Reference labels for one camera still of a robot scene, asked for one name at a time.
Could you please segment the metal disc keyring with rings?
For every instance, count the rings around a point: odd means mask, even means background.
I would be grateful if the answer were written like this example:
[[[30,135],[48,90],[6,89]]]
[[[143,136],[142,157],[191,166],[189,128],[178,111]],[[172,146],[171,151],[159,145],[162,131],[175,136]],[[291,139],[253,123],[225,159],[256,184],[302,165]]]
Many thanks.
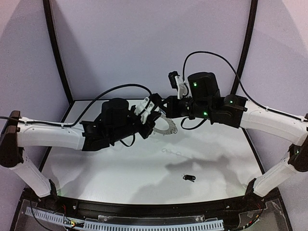
[[[160,117],[155,121],[155,127],[153,128],[154,134],[159,135],[174,135],[178,132],[178,128],[175,122],[167,118],[166,115],[160,113]]]

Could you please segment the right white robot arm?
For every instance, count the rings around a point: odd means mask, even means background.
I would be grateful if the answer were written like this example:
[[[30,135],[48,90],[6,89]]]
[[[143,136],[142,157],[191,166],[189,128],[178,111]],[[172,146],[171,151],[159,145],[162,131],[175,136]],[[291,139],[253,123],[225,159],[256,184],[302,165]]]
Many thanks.
[[[258,105],[234,94],[222,97],[213,73],[198,72],[184,81],[176,71],[168,74],[176,96],[160,104],[168,118],[196,119],[233,128],[255,129],[283,138],[291,145],[284,158],[262,176],[248,183],[246,196],[264,197],[272,189],[308,170],[308,118]]]

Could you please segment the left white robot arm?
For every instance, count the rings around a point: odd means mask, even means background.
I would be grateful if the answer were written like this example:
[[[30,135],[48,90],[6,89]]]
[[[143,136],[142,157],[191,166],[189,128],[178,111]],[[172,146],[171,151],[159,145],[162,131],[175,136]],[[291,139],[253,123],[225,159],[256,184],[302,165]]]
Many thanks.
[[[114,98],[102,103],[94,121],[77,120],[76,124],[34,121],[12,111],[0,134],[0,164],[15,172],[40,197],[56,197],[56,188],[24,154],[26,146],[63,147],[95,152],[137,133],[147,139],[160,113],[159,94],[146,97],[138,105]]]

